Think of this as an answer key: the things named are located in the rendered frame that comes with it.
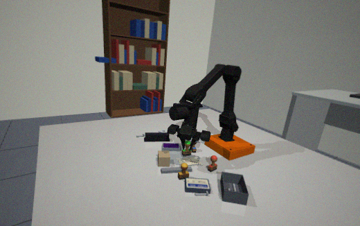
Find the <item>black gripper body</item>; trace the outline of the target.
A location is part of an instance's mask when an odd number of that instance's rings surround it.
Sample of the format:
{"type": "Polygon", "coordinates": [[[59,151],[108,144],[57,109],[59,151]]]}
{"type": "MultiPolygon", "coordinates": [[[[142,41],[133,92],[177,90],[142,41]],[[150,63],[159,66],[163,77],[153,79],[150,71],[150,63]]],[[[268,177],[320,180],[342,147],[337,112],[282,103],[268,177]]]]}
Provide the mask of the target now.
{"type": "MultiPolygon", "coordinates": [[[[197,119],[184,119],[184,122],[186,122],[187,125],[190,125],[190,123],[194,123],[194,127],[195,129],[197,128],[197,119]]],[[[174,125],[172,124],[169,128],[168,128],[168,134],[175,134],[177,132],[177,135],[179,136],[179,132],[180,132],[179,125],[174,125]]],[[[193,137],[194,139],[201,139],[202,141],[209,141],[210,140],[210,132],[209,131],[205,131],[202,130],[202,132],[197,132],[197,136],[193,137]]]]}

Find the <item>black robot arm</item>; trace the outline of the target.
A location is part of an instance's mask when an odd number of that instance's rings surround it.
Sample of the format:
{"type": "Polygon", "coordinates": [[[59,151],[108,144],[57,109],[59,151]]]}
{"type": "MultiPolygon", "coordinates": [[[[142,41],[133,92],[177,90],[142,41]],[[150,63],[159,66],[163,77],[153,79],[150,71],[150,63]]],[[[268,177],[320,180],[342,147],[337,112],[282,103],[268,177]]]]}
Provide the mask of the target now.
{"type": "MultiPolygon", "coordinates": [[[[180,103],[173,103],[169,110],[170,118],[173,121],[181,119],[197,119],[200,103],[206,97],[208,89],[222,76],[225,82],[224,111],[219,115],[219,126],[222,127],[220,136],[223,141],[234,141],[233,134],[239,128],[236,123],[236,116],[233,112],[235,100],[235,86],[240,79],[241,69],[236,66],[216,64],[199,83],[187,88],[180,103]],[[190,101],[190,102],[188,102],[190,101]],[[192,103],[191,103],[192,102],[192,103]]],[[[179,132],[180,139],[188,141],[197,136],[197,129],[194,123],[187,125],[182,122],[179,132]]]]}

